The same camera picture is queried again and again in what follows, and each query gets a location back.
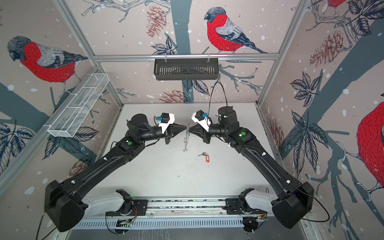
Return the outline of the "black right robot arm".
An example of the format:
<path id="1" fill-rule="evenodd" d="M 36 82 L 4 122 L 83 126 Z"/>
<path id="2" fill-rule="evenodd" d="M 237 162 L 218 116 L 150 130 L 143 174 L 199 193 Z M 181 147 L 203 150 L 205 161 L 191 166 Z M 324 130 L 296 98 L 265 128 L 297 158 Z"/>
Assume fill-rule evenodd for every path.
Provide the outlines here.
<path id="1" fill-rule="evenodd" d="M 192 114 L 195 123 L 190 133 L 199 136 L 207 144 L 211 137 L 223 138 L 225 143 L 248 159 L 263 175 L 277 195 L 270 201 L 272 213 L 286 228 L 293 228 L 312 210 L 314 188 L 302 183 L 283 169 L 263 148 L 257 137 L 241 127 L 233 107 L 218 110 L 219 122 L 213 124 L 208 114 L 199 110 Z"/>

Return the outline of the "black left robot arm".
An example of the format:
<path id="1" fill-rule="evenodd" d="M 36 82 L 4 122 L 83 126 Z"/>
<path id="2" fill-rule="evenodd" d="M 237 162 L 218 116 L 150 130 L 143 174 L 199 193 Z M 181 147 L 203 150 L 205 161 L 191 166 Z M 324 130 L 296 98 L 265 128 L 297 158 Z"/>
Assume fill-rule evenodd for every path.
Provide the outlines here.
<path id="1" fill-rule="evenodd" d="M 61 183 L 54 180 L 46 186 L 44 211 L 59 232 L 66 232 L 79 223 L 88 204 L 83 202 L 86 194 L 115 170 L 132 161 L 146 147 L 147 141 L 171 138 L 187 129 L 163 113 L 156 126 L 150 126 L 147 116 L 136 114 L 127 122 L 128 131 L 102 158 L 80 174 Z"/>

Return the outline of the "silver metal carabiner keyring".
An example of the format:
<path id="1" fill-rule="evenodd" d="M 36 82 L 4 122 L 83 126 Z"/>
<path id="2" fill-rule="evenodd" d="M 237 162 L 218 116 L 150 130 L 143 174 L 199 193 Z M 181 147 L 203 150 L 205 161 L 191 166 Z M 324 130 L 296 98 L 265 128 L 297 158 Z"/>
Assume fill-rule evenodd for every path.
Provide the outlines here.
<path id="1" fill-rule="evenodd" d="M 187 128 L 186 128 L 186 136 L 185 136 L 185 138 L 184 138 L 185 146 L 184 146 L 183 152 L 187 152 L 187 151 L 188 151 L 187 146 L 188 146 L 189 136 L 190 136 L 189 129 L 190 129 L 190 124 L 188 124 L 188 125 L 187 125 Z"/>

